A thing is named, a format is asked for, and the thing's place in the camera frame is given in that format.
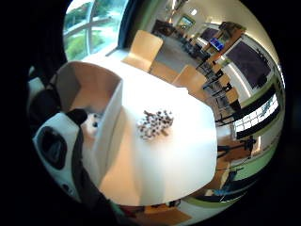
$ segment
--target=desk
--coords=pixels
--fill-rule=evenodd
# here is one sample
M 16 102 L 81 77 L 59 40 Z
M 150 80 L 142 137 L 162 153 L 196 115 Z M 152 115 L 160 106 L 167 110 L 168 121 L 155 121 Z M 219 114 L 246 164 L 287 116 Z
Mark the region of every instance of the desk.
M 123 79 L 122 108 L 99 184 L 107 199 L 123 205 L 153 205 L 187 196 L 214 177 L 217 139 L 213 111 L 167 82 L 110 58 L 90 56 Z M 139 137 L 143 111 L 171 110 L 174 122 L 154 140 Z

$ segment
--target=glass window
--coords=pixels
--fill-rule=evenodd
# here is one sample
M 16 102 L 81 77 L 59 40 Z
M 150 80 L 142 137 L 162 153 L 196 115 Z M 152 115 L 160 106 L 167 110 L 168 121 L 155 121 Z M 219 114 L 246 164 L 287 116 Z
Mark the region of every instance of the glass window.
M 64 22 L 68 60 L 80 60 L 117 47 L 119 29 L 128 0 L 73 0 Z
M 265 102 L 258 109 L 243 117 L 242 120 L 238 120 L 234 123 L 235 132 L 241 132 L 258 124 L 271 115 L 277 108 L 277 96 L 274 94 L 267 102 Z
M 82 59 L 87 56 L 87 31 L 81 30 L 65 39 L 65 53 L 68 59 Z
M 67 9 L 64 23 L 64 32 L 71 27 L 87 22 L 88 10 L 92 0 L 74 0 Z

